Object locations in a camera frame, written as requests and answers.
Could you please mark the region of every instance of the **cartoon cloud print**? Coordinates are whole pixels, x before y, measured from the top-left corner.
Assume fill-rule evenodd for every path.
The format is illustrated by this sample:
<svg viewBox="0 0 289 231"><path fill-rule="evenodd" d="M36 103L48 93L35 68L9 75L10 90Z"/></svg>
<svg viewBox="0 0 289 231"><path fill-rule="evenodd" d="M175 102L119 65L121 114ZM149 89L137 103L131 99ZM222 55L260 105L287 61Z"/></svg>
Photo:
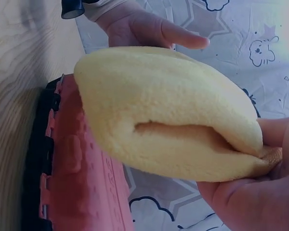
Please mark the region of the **cartoon cloud print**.
<svg viewBox="0 0 289 231"><path fill-rule="evenodd" d="M252 64L256 67L260 67L264 64L269 64L269 62L275 61L275 54L270 49L270 43L278 42L279 37L274 36L271 40L255 40L250 45L250 60Z"/></svg>
<svg viewBox="0 0 289 231"><path fill-rule="evenodd" d="M165 222L174 222L172 213L162 208L158 201L151 196L132 199L130 209L135 230L164 230Z"/></svg>
<svg viewBox="0 0 289 231"><path fill-rule="evenodd" d="M230 0L202 0L208 11L221 11Z"/></svg>

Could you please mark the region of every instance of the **cartoon bear print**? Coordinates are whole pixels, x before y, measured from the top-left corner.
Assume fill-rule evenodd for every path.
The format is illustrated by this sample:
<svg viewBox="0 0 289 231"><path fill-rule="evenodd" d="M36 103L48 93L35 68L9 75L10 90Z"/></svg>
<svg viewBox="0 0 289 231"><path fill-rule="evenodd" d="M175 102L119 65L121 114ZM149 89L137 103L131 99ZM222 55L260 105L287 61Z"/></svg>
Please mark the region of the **cartoon bear print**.
<svg viewBox="0 0 289 231"><path fill-rule="evenodd" d="M279 41L278 36L272 39L255 40L250 45L250 60L256 67L268 65L270 62L275 61L275 54L270 49L270 44Z"/></svg>

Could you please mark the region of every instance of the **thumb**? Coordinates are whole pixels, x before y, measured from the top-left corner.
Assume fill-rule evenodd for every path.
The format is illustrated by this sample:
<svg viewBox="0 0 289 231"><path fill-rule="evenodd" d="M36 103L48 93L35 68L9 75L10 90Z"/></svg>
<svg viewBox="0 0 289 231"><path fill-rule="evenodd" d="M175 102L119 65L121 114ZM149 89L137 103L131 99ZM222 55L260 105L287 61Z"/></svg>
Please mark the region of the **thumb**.
<svg viewBox="0 0 289 231"><path fill-rule="evenodd" d="M284 119L259 119L265 145L283 148L280 177L289 175L289 117Z"/></svg>
<svg viewBox="0 0 289 231"><path fill-rule="evenodd" d="M168 20L162 21L161 32L169 43L178 44L189 49L204 49L210 44L209 39L195 35Z"/></svg>
<svg viewBox="0 0 289 231"><path fill-rule="evenodd" d="M271 147L282 147L289 118L258 119L263 134L263 143Z"/></svg>

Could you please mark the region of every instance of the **star pattern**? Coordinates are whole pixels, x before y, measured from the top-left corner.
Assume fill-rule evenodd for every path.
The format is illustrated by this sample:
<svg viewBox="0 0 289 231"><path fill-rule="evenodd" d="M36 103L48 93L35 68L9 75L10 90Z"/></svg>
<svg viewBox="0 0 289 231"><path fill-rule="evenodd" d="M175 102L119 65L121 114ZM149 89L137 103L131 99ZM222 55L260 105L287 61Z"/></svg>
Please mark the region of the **star pattern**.
<svg viewBox="0 0 289 231"><path fill-rule="evenodd" d="M264 24L264 33L259 39L272 39L276 36L275 34L276 26L269 27L267 24Z"/></svg>
<svg viewBox="0 0 289 231"><path fill-rule="evenodd" d="M181 26L209 39L216 35L232 33L222 19L221 11L208 11L203 0L185 1L188 8L188 19Z"/></svg>

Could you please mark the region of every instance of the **wooden table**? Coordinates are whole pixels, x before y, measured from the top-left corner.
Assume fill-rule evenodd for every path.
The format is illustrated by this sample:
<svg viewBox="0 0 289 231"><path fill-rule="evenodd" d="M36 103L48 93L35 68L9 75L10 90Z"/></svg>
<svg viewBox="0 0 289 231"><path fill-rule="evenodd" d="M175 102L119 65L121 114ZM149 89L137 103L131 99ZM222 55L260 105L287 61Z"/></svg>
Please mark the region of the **wooden table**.
<svg viewBox="0 0 289 231"><path fill-rule="evenodd" d="M24 160L40 90L84 54L59 0L0 0L0 231L20 230Z"/></svg>

